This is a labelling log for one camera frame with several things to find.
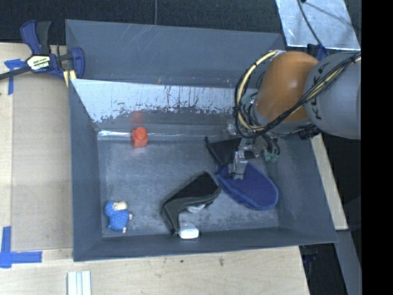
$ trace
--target clamp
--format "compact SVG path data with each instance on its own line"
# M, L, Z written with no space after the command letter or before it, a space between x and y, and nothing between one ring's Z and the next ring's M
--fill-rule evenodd
M66 71L61 67L61 62L71 59L75 76L77 78L83 76L85 58L81 48L72 48L71 53L62 56L59 53L57 55L51 53L48 45L50 24L51 22L30 20L21 26L20 34L23 42L30 48L31 56L25 60L26 65L24 67L0 74L0 80L31 71L32 73L49 74L67 81L65 78Z

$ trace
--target blue plush toy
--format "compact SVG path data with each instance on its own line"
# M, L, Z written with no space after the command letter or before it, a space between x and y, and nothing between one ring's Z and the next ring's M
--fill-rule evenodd
M108 228L115 232L123 232L127 230L127 223L131 221L133 215L127 211L127 203L108 201L104 207L104 213L109 218Z

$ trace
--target table surface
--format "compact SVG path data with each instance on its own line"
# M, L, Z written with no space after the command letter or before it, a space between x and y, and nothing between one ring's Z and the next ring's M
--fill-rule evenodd
M24 44L0 43L1 63L28 57ZM40 264L0 269L0 294L65 294L67 273L83 270L91 272L92 294L309 294L297 246L73 262L69 124L66 107L56 104L66 85L31 73L14 82L15 93L10 96L8 80L0 81L0 229L18 228L18 235L12 236L17 241L12 242L13 250L44 248ZM23 92L31 89L30 94ZM21 101L17 95L26 98ZM57 143L43 138L46 130ZM311 142L335 228L347 229L323 140L317 136Z

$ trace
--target orange block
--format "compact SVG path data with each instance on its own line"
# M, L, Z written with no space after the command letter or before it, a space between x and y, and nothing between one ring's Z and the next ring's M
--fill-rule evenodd
M133 148L144 148L147 144L147 130L144 127L138 127L133 130L131 135L131 142L133 144Z

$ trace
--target cable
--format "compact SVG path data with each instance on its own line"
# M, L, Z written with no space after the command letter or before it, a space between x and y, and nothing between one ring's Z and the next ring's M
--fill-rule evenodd
M306 21L306 24L307 24L309 30L311 31L311 34L313 34L313 36L314 36L315 40L318 42L318 44L321 45L321 46L323 47L321 40L318 38L317 34L316 34L315 31L313 30L313 28L311 27L311 25L310 25L310 23L309 23L309 21L308 21L308 19L307 19L307 16L306 16L306 14L305 14L305 11L303 10L303 7L302 7L302 5L301 5L301 3L300 3L300 0L296 0L296 2L297 2L297 4L298 4L298 6L299 6L300 12L301 12L302 15L303 15L303 18L304 18L305 21Z
M154 0L154 25L157 25L157 9L158 9L158 2Z
M289 117L292 113L297 111L299 108L301 108L306 102L309 100L313 99L316 95L320 94L324 90L328 89L341 75L342 73L346 70L346 68L359 60L361 60L361 52L355 53L355 55L349 57L348 59L342 61L336 67L334 67L332 70L330 70L315 86L311 87L306 93L303 94L303 96L296 102L296 104L283 112L280 116L278 116L275 120L272 120L266 125L256 127L253 124L247 123L245 120L245 116L242 114L242 106L241 106L241 99L245 93L245 90L247 88L247 84L249 82L249 77L251 73L255 70L258 65L260 65L262 62L264 62L267 58L272 57L273 55L276 55L279 51L274 50L266 55L264 55L261 59L257 60L249 69L246 71L244 76L239 80L238 84L236 85L235 88L235 126L239 134L243 138L254 138L256 136L262 135L267 133L269 130L272 128L276 127L279 125L283 120L285 120L287 117ZM239 127L239 122L245 129L252 130L254 131L253 135L247 135L243 133Z

